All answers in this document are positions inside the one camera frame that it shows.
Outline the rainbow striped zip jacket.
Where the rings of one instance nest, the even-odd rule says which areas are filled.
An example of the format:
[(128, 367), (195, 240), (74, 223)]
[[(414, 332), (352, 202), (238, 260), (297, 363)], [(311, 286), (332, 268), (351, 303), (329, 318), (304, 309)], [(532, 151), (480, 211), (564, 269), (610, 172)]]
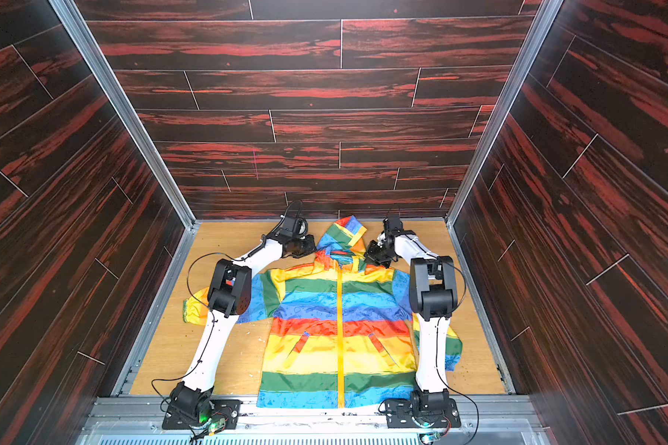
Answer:
[(354, 216), (337, 220), (311, 263), (252, 278), (238, 321), (273, 321), (258, 407), (358, 408), (413, 391), (421, 344), (410, 278), (366, 262), (366, 231)]

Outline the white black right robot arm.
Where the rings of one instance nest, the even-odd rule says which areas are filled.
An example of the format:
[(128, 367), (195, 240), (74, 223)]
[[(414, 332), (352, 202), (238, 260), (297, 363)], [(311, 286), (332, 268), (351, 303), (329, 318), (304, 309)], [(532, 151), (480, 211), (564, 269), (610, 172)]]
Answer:
[(454, 261), (428, 250), (396, 216), (383, 220), (383, 231), (369, 243), (365, 258), (376, 265), (390, 266), (400, 259), (409, 264), (409, 304), (419, 323), (419, 365), (411, 396), (413, 417), (419, 420), (441, 415), (454, 419), (455, 401), (442, 376), (447, 339), (443, 324), (458, 309)]

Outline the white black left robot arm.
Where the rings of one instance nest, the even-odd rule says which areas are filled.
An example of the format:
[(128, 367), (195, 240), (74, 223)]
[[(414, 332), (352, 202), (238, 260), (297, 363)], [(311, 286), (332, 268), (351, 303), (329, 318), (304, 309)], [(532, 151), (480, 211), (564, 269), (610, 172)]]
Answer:
[(252, 298), (252, 278), (274, 261), (287, 256), (302, 258), (315, 251), (315, 241), (308, 234), (308, 223), (295, 214), (283, 215), (278, 224), (263, 236), (259, 246), (215, 265), (211, 284), (196, 302), (206, 310), (206, 324), (189, 365), (171, 391), (163, 426), (220, 431), (232, 417), (232, 411), (213, 407), (212, 394), (217, 366), (226, 341)]

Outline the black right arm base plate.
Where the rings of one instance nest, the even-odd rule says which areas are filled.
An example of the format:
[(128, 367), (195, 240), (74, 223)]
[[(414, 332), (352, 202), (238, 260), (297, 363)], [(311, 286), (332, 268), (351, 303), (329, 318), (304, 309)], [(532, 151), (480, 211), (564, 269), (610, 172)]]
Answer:
[(443, 393), (387, 399), (379, 406), (379, 413), (388, 428), (461, 428), (456, 402)]

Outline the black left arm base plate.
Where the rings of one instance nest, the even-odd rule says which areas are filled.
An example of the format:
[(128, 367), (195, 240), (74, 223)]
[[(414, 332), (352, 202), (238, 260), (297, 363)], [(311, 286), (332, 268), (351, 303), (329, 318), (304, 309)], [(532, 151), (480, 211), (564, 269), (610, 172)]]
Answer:
[(192, 430), (198, 434), (215, 434), (235, 429), (238, 423), (240, 400), (200, 400), (199, 402), (170, 402), (161, 428)]

